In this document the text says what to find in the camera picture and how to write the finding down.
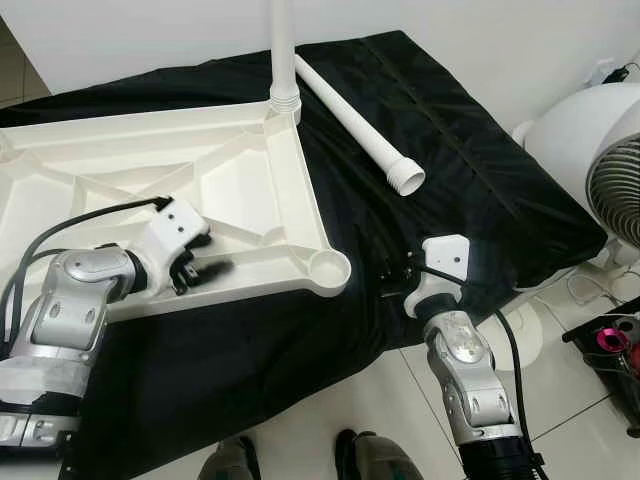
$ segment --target white plastic tube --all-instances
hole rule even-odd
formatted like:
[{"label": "white plastic tube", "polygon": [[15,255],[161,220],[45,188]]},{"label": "white plastic tube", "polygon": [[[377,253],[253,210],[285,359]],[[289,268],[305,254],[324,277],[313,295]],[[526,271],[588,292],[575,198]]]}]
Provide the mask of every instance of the white plastic tube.
[{"label": "white plastic tube", "polygon": [[300,90],[294,67],[292,0],[271,0],[271,107],[278,113],[294,112],[300,121]]},{"label": "white plastic tube", "polygon": [[387,181],[400,195],[410,195],[422,185],[424,170],[391,145],[300,55],[295,56],[295,67],[298,75],[385,172]]}]

